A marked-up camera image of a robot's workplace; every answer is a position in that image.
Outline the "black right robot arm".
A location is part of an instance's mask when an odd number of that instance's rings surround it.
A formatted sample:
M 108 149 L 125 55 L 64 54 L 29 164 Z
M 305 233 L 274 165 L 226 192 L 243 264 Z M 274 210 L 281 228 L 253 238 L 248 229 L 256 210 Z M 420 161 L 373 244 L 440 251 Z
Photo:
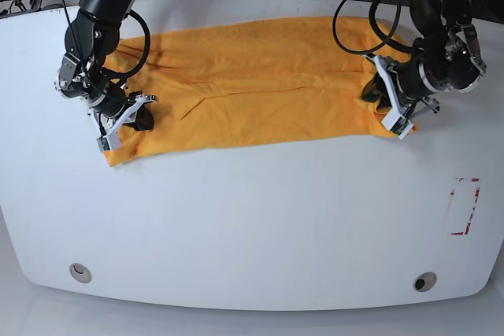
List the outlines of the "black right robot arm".
M 123 126 L 135 131 L 154 127 L 154 118 L 146 106 L 156 102 L 157 97 L 125 91 L 128 79 L 145 65 L 150 52 L 150 30 L 132 10 L 134 1 L 80 0 L 75 20 L 68 22 L 66 52 L 55 79 L 55 88 L 62 96 L 82 98 L 87 103 L 102 152 L 120 147 L 119 130 Z M 143 30 L 143 52 L 133 68 L 115 72 L 106 68 L 105 62 L 118 47 L 120 27 L 127 17 L 136 20 Z

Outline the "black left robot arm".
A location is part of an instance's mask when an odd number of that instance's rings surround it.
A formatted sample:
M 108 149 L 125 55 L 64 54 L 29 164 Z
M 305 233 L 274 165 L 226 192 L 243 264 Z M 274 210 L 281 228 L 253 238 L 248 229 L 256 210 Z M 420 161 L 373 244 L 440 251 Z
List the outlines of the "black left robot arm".
M 420 32 L 412 46 L 387 37 L 376 22 L 382 0 L 373 0 L 369 22 L 376 35 L 390 47 L 409 54 L 407 62 L 369 54 L 377 73 L 361 93 L 365 102 L 378 102 L 385 109 L 384 128 L 405 138 L 414 119 L 439 111 L 433 94 L 456 90 L 469 92 L 485 75 L 480 44 L 469 0 L 409 0 L 409 11 Z

